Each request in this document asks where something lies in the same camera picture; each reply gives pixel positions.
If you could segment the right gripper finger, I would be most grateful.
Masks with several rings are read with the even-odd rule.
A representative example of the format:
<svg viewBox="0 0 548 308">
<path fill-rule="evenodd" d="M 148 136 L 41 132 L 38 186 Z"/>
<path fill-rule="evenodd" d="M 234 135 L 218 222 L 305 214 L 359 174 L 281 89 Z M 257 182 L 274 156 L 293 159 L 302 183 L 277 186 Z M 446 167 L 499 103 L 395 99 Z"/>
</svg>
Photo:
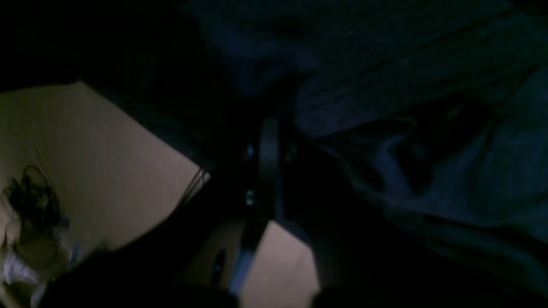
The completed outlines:
<svg viewBox="0 0 548 308">
<path fill-rule="evenodd" d="M 249 188 L 245 204 L 266 220 L 281 219 L 280 123 L 265 118 L 252 131 L 245 147 L 249 164 Z"/>
</svg>

